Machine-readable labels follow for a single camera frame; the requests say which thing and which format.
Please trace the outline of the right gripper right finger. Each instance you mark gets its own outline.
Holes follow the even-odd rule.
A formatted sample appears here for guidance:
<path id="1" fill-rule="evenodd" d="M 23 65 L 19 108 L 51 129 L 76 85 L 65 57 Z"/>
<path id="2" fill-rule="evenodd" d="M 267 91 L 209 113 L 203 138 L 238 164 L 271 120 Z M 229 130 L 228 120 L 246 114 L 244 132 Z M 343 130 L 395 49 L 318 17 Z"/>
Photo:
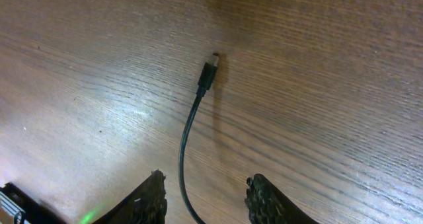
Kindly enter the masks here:
<path id="1" fill-rule="evenodd" d="M 246 180 L 245 205 L 252 224 L 318 224 L 263 174 Z"/>

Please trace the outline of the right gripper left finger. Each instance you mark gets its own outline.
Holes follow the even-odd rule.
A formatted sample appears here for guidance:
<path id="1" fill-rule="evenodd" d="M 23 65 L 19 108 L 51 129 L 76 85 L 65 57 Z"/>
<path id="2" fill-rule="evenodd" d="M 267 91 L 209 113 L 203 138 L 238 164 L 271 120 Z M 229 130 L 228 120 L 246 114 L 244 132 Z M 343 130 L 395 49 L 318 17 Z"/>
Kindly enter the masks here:
<path id="1" fill-rule="evenodd" d="M 165 224 L 166 176 L 154 170 L 133 192 L 93 224 Z"/>

